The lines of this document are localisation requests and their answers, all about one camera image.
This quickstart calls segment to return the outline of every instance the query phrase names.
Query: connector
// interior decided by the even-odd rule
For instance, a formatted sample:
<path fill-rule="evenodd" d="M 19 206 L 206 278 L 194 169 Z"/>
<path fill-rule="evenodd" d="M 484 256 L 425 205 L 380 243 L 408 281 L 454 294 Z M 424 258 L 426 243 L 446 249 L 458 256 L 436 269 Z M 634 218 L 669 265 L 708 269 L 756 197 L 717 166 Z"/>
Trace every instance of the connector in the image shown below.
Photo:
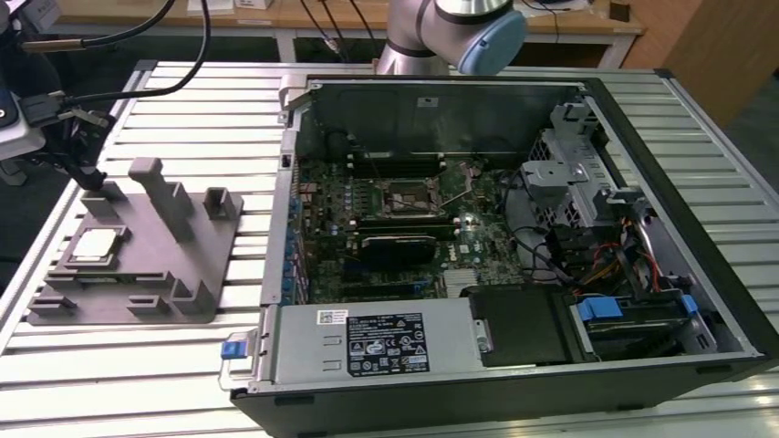
<path fill-rule="evenodd" d="M 59 94 L 51 93 L 19 99 L 21 113 L 30 127 L 41 128 L 61 120 L 62 103 L 59 96 Z"/>
<path fill-rule="evenodd" d="M 83 50 L 81 39 L 57 39 L 54 41 L 29 41 L 21 43 L 21 50 L 26 53 L 50 53 Z"/>
<path fill-rule="evenodd" d="M 338 43 L 336 42 L 336 40 L 332 38 L 324 38 L 324 40 L 326 47 L 329 47 L 329 50 L 332 50 L 332 53 L 338 55 L 338 53 L 341 52 L 341 48 L 338 47 Z"/>

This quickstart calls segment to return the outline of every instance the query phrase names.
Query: blue latch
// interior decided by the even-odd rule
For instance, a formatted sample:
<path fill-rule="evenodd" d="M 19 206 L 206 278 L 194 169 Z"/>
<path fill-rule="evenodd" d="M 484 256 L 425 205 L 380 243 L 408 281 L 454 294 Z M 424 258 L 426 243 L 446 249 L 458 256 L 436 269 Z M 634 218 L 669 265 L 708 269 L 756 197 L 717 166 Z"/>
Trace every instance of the blue latch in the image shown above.
<path fill-rule="evenodd" d="M 692 297 L 692 295 L 681 296 L 681 304 L 684 304 L 684 309 L 686 311 L 688 317 L 697 313 L 697 303 L 694 302 L 694 298 Z"/>
<path fill-rule="evenodd" d="M 221 359 L 245 359 L 248 342 L 245 340 L 225 340 L 221 343 Z"/>
<path fill-rule="evenodd" d="M 576 304 L 581 321 L 600 318 L 621 318 L 618 302 L 612 297 L 585 298 Z"/>

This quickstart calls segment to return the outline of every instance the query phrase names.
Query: red wire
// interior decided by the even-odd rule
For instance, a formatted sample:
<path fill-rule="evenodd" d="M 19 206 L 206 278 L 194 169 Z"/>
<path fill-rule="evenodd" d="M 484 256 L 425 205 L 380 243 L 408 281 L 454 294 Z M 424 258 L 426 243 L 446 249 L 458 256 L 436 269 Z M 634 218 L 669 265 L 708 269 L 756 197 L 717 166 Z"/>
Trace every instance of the red wire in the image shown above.
<path fill-rule="evenodd" d="M 594 250 L 594 256 L 592 258 L 592 267 L 596 267 L 597 262 L 600 262 L 600 260 L 598 260 L 600 252 L 606 248 L 613 248 L 614 246 L 618 246 L 618 244 L 602 244 L 602 245 L 597 246 L 597 249 Z"/>
<path fill-rule="evenodd" d="M 637 254 L 646 258 L 652 270 L 652 289 L 654 292 L 660 292 L 660 267 L 657 266 L 657 262 L 649 254 L 641 252 Z"/>

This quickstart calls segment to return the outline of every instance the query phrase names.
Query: table leg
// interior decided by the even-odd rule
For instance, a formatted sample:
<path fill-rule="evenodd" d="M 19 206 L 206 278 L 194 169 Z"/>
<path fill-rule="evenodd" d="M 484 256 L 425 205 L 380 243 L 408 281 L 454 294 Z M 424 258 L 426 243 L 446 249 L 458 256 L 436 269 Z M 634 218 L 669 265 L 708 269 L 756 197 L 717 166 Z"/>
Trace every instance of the table leg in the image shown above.
<path fill-rule="evenodd" d="M 624 58 L 628 56 L 633 46 L 634 35 L 617 35 L 613 42 L 605 50 L 604 57 L 600 59 L 597 68 L 620 68 Z"/>
<path fill-rule="evenodd" d="M 274 38 L 278 47 L 278 61 L 285 63 L 297 62 L 294 53 L 294 29 L 276 29 Z"/>

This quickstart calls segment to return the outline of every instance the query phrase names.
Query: black cable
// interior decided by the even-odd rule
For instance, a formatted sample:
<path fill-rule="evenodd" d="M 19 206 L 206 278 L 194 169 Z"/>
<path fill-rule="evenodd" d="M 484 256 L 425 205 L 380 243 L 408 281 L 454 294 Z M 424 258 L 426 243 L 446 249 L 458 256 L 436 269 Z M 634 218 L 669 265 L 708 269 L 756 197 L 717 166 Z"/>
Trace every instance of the black cable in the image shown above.
<path fill-rule="evenodd" d="M 113 93 L 89 94 L 86 96 L 65 98 L 62 105 L 65 107 L 74 107 L 75 105 L 82 105 L 83 103 L 101 102 L 105 100 L 150 98 L 155 96 L 165 96 L 179 90 L 189 83 L 191 78 L 194 78 L 194 75 L 199 71 L 199 67 L 202 66 L 205 56 L 207 55 L 207 49 L 210 47 L 210 12 L 207 10 L 207 0 L 201 0 L 201 7 L 202 7 L 202 41 L 199 46 L 199 53 L 197 54 L 197 59 L 194 60 L 194 65 L 189 69 L 189 72 L 173 86 L 167 87 L 166 89 L 119 91 Z"/>
<path fill-rule="evenodd" d="M 352 4 L 352 7 L 354 8 L 356 14 L 360 16 L 360 20 L 362 21 L 362 26 L 365 27 L 365 30 L 368 31 L 369 43 L 373 45 L 373 56 L 378 57 L 381 55 L 378 42 L 376 41 L 376 38 L 373 37 L 373 31 L 369 29 L 368 21 L 365 20 L 365 17 L 362 16 L 362 11 L 360 11 L 360 8 L 356 5 L 354 0 L 349 0 L 349 3 Z"/>
<path fill-rule="evenodd" d="M 300 0 L 300 4 L 302 5 L 302 9 L 305 10 L 305 15 L 308 16 L 309 20 L 312 20 L 312 23 L 313 23 L 313 26 L 316 27 L 316 30 L 318 30 L 318 33 L 321 34 L 321 38 L 325 41 L 326 48 L 329 48 L 329 50 L 332 50 L 334 52 L 334 54 L 338 56 L 340 62 L 345 63 L 345 57 L 342 57 L 341 48 L 338 47 L 338 43 L 329 37 L 329 35 L 325 32 L 325 29 L 322 29 L 322 27 L 318 26 L 318 22 L 316 21 L 316 18 L 313 17 L 312 10 L 308 7 L 308 5 L 305 4 L 305 0 Z"/>
<path fill-rule="evenodd" d="M 118 41 L 135 37 L 137 35 L 142 34 L 153 25 L 155 25 L 159 20 L 167 15 L 170 8 L 173 7 L 174 0 L 166 0 L 163 5 L 161 6 L 157 13 L 147 18 L 147 20 L 141 23 L 138 26 L 133 27 L 123 32 L 119 32 L 114 35 L 109 36 L 99 36 L 97 38 L 83 38 L 81 39 L 81 46 L 83 48 L 106 46 L 109 44 L 114 44 Z"/>
<path fill-rule="evenodd" d="M 549 11 L 553 19 L 554 19 L 554 44 L 560 43 L 560 24 L 557 23 L 557 11 L 558 12 L 568 12 L 570 10 L 569 7 L 562 7 L 562 8 L 550 8 L 546 5 L 544 5 L 542 3 L 538 3 L 541 5 L 541 7 L 536 7 L 533 5 L 530 5 L 529 3 L 526 3 L 526 0 L 521 0 L 521 2 L 524 3 L 524 5 L 526 7 L 529 7 L 530 9 L 536 10 L 536 11 Z"/>
<path fill-rule="evenodd" d="M 342 39 L 342 33 L 341 33 L 341 28 L 338 27 L 338 24 L 336 23 L 336 19 L 332 16 L 332 13 L 329 12 L 329 6 L 326 5 L 326 0 L 320 0 L 321 1 L 321 6 L 325 8 L 325 13 L 326 13 L 326 18 L 329 18 L 329 22 L 332 23 L 332 28 L 336 29 L 336 34 L 338 35 L 338 46 L 340 46 L 340 52 L 342 55 L 342 59 L 344 61 L 348 63 L 349 61 L 349 54 L 345 50 L 345 39 Z"/>
<path fill-rule="evenodd" d="M 318 33 L 321 34 L 321 38 L 329 39 L 329 36 L 326 36 L 325 33 L 325 29 L 322 29 L 321 26 L 318 26 L 318 22 L 316 21 L 316 18 L 313 18 L 312 10 L 308 8 L 308 5 L 305 5 L 305 0 L 300 0 L 300 4 L 302 5 L 302 9 L 305 10 L 305 15 L 312 20 L 313 26 L 316 26 L 316 30 L 318 30 Z"/>

